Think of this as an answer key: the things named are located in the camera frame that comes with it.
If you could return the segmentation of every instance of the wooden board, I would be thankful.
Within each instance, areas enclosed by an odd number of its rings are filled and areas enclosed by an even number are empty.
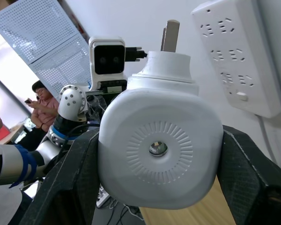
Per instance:
[[[146,225],[235,225],[217,178],[209,193],[189,208],[182,210],[140,208],[140,211]]]

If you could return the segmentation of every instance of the blue ring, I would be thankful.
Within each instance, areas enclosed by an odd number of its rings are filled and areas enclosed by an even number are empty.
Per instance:
[[[65,138],[67,137],[66,135],[63,135],[62,133],[60,133],[59,131],[57,131],[54,126],[52,126],[52,131],[53,131],[58,137],[60,137],[60,138],[62,138],[62,139],[65,139]],[[68,140],[69,140],[69,141],[72,141],[72,140],[75,140],[77,137],[78,137],[78,136],[69,137]]]

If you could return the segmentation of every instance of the pink shirt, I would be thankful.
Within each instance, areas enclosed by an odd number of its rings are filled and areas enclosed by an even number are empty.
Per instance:
[[[53,97],[46,101],[39,99],[37,102],[39,104],[47,106],[48,108],[51,108],[51,109],[58,109],[58,106],[59,106],[58,101]],[[36,115],[38,117],[38,119],[42,123],[46,124],[47,126],[51,126],[55,120],[55,116],[48,114],[48,113],[44,113],[40,109],[33,110],[32,114]]]

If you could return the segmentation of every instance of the black hair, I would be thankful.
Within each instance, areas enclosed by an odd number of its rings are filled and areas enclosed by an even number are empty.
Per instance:
[[[46,88],[41,81],[37,81],[32,85],[32,90],[34,92],[36,92],[36,90],[39,89],[39,88]]]

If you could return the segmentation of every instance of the electrical outlet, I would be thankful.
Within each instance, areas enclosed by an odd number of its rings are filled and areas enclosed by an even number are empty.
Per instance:
[[[280,113],[281,88],[256,0],[214,0],[192,15],[230,105],[267,118]]]

